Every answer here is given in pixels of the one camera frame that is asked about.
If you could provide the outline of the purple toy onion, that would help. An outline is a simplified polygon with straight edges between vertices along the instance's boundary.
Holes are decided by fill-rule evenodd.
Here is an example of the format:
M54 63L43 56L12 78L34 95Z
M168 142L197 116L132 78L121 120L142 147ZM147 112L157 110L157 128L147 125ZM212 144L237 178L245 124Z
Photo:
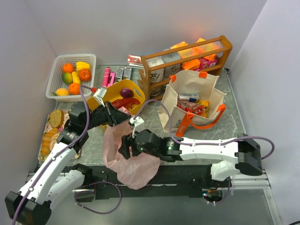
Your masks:
M129 88L123 88L121 89L120 91L120 95L123 97L123 98L132 98L134 96L134 93L131 89Z

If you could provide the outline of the pink plastic grocery bag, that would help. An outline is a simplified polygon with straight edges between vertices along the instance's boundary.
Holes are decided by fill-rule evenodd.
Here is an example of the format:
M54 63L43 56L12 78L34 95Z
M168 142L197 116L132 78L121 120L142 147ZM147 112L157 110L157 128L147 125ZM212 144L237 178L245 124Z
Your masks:
M125 121L117 126L107 126L103 136L102 151L104 165L117 173L117 180L130 189L141 189L157 174L161 160L141 153L137 157L125 159L118 152L121 138L132 133Z

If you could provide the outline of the orange toy tangerine bottom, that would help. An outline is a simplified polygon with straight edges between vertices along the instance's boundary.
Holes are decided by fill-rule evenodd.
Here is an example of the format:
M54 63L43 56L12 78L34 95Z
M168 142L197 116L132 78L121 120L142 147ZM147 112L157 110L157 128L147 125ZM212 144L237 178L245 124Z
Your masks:
M68 91L71 95L80 95L80 85L78 83L71 83Z

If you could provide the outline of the red snack bag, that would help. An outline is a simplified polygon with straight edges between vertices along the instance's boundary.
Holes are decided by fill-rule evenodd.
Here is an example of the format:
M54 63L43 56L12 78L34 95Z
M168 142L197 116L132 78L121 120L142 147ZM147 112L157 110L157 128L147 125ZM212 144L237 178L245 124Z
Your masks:
M193 113L196 115L200 114L200 105L197 103L187 102L187 101L178 101L177 107L188 113Z

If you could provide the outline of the floral canvas tote bag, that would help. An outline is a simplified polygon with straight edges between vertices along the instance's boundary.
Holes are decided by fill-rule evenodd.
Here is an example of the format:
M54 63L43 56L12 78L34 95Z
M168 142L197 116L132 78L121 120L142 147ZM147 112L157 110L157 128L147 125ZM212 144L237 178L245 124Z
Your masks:
M158 115L165 133L175 131L182 137L188 127L205 130L217 124L225 112L225 93L215 88L218 77L206 72L182 70L170 76L163 95ZM208 100L210 109L207 118L186 112L177 107L179 94L198 94L199 100Z

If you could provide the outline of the silver blue drink can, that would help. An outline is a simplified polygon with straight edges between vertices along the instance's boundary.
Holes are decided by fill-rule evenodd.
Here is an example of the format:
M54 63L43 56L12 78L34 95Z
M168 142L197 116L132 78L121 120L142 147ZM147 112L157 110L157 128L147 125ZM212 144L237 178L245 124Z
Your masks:
M187 93L179 94L178 100L197 103L199 101L199 95L196 93L194 93L194 94L187 94Z

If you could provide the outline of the orange yellow snack bag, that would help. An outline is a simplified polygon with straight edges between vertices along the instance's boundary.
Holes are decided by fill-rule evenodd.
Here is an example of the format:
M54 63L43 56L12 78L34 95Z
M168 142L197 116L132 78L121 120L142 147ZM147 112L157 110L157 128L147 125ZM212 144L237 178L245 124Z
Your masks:
M210 102L208 100L199 101L200 105L200 116L207 118L208 110L210 109Z

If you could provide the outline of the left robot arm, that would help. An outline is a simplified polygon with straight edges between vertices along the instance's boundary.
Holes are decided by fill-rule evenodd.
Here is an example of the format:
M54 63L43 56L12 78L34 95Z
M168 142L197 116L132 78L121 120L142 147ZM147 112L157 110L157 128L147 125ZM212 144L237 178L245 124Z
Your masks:
M71 192L92 179L92 169L76 164L67 176L56 182L66 164L81 150L89 129L107 124L121 124L131 115L116 109L110 102L90 110L86 102L76 102L69 111L69 120L53 150L34 176L17 192L9 192L5 204L13 223L45 225L52 210Z

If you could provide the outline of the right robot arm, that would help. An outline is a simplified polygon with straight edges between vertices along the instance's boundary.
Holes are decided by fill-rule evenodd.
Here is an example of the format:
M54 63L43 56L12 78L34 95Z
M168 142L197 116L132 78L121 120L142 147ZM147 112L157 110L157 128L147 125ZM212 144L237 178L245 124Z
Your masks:
M134 135L122 136L118 152L125 159L145 153L166 162L219 160L210 167L210 178L215 181L224 181L238 173L248 176L263 173L260 145L245 134L238 138L208 142L186 137L161 138L145 129Z

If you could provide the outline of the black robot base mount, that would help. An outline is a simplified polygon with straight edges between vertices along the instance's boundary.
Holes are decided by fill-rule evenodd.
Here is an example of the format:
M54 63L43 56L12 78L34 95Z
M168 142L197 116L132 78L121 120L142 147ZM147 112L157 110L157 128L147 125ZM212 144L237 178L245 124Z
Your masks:
M126 197L177 197L201 198L204 190L227 189L232 184L229 179L213 181L210 179L210 165L162 165L149 183L138 190L130 189L117 179L117 173L104 165L91 165L92 179L89 183L108 181L109 184L89 186L95 190L97 200Z

